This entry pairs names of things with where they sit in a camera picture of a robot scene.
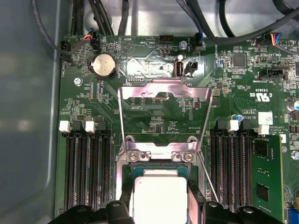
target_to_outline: capacitor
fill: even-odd
[[[111,79],[116,74],[116,61],[109,54],[97,55],[88,62],[88,68],[100,79]]]
[[[244,117],[243,115],[240,115],[240,114],[234,114],[231,116],[231,119],[232,120],[238,120],[238,122],[242,122],[244,120]]]
[[[296,110],[299,110],[299,101],[292,101],[292,102],[289,102],[287,105],[286,105],[286,108],[289,110],[289,111],[296,111]]]

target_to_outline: colored wires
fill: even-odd
[[[299,56],[299,52],[290,50],[288,48],[285,48],[285,47],[279,45],[278,41],[279,41],[279,38],[281,36],[281,33],[271,33],[270,36],[271,36],[271,42],[272,42],[273,47],[275,47],[279,50],[282,50],[286,53],[289,53],[291,55],[298,55]]]
[[[91,39],[93,39],[93,32],[94,30],[93,29],[90,29],[88,31],[88,34],[86,34],[84,37],[83,37],[83,40],[84,41],[90,41]]]

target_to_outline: motherboard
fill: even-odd
[[[62,45],[68,49],[82,38],[68,36]],[[279,44],[299,47],[298,40]],[[174,90],[164,91],[165,82]],[[186,94],[187,88],[194,94]],[[288,223],[299,197],[298,100],[299,56],[260,40],[235,46],[169,35],[86,41],[62,63],[56,215],[76,204],[97,210],[117,198],[124,134],[131,144],[153,147],[200,142],[226,208],[250,205]],[[216,199],[194,164],[151,165],[176,166],[207,200]],[[133,172],[124,165],[122,183],[143,168],[135,163]]]

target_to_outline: black connector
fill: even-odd
[[[64,51],[70,51],[71,45],[67,41],[61,41],[60,48],[61,48],[61,50],[64,50]],[[60,57],[65,62],[71,62],[71,55],[60,54]]]
[[[259,72],[258,77],[260,80],[265,78],[281,78],[283,80],[288,80],[288,72],[285,69],[265,69]]]
[[[199,53],[203,48],[203,34],[196,33],[193,40],[193,53]]]

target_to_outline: wire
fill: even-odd
[[[219,1],[219,18],[220,18],[220,23],[221,26],[225,32],[225,34],[228,37],[235,37],[234,33],[232,32],[232,30],[230,29],[229,25],[228,25],[228,21],[226,19],[226,15],[225,15],[225,4],[226,4],[227,0],[220,0]]]
[[[77,35],[83,34],[83,0],[74,0],[77,1]]]
[[[107,35],[107,31],[105,29],[104,22],[103,22],[103,20],[101,18],[101,15],[100,15],[100,13],[98,11],[98,8],[97,8],[95,2],[93,0],[88,0],[88,1],[89,1],[89,4],[90,4],[90,6],[91,6],[91,8],[93,10],[94,18],[95,18],[95,20],[96,20],[96,22],[97,22],[97,24],[99,26],[99,29],[100,29],[99,32],[102,35]]]
[[[193,11],[186,4],[186,2],[184,0],[176,0],[176,1],[181,6],[181,8],[185,11],[185,13],[187,13],[187,15],[193,20],[193,22],[195,23],[196,28],[198,29],[200,34],[202,34],[203,30],[200,26],[200,23],[199,23],[197,17],[195,16],[195,14],[193,13]]]
[[[71,35],[76,35],[76,33],[77,33],[77,30],[76,30],[77,0],[73,0],[72,2],[73,2],[73,4],[72,4],[72,11],[71,11]]]
[[[279,45],[278,41],[279,41],[279,38],[281,36],[281,33],[279,33],[279,34],[273,33],[273,34],[270,34],[270,35],[271,35],[271,39],[272,39],[272,45],[275,48],[277,48],[279,50],[282,50],[282,51],[284,51],[286,53],[289,53],[291,55],[298,55],[299,56],[299,52],[294,51],[294,50],[289,50],[288,48],[285,48],[285,47]]]
[[[277,10],[283,15],[288,15],[289,13],[294,11],[294,9],[289,4],[287,4],[284,0],[272,0],[272,1],[275,7],[277,8]],[[295,16],[293,19],[299,22],[299,16]]]
[[[121,22],[120,22],[120,26],[118,28],[119,36],[124,36],[126,34],[128,18],[129,18],[129,8],[130,8],[129,0],[122,0]]]
[[[190,7],[193,8],[193,11],[196,12],[195,16],[198,18],[199,23],[200,23],[204,33],[206,34],[207,38],[218,45],[236,44],[236,43],[240,43],[240,42],[243,42],[246,40],[254,39],[254,38],[259,37],[265,33],[269,33],[271,31],[281,27],[282,25],[287,23],[289,20],[294,18],[296,15],[299,15],[299,7],[298,7],[294,11],[292,11],[290,14],[277,20],[273,24],[268,25],[262,29],[252,32],[250,34],[246,34],[246,35],[242,35],[242,36],[238,36],[238,37],[230,37],[230,38],[216,37],[213,34],[213,32],[211,31],[204,15],[198,5],[197,0],[187,0],[187,3],[190,5]]]
[[[63,54],[63,55],[73,55],[74,53],[76,53],[84,44],[84,40],[80,41],[78,43],[77,46],[75,46],[72,50],[70,51],[65,51],[60,49],[58,46],[55,45],[55,43],[53,43],[53,41],[51,40],[51,38],[49,37],[45,27],[43,26],[43,22],[41,19],[41,16],[39,14],[38,11],[38,6],[37,6],[37,0],[31,0],[32,3],[32,9],[33,9],[33,13],[34,13],[34,17],[37,23],[37,26],[41,32],[41,34],[44,36],[46,42],[52,47],[54,48],[58,53]]]
[[[102,20],[104,22],[104,26],[106,28],[106,31],[108,33],[108,35],[114,35],[113,29],[111,27],[111,23],[109,21],[107,12],[102,4],[101,0],[95,0],[95,4],[97,6],[98,12],[100,13]]]

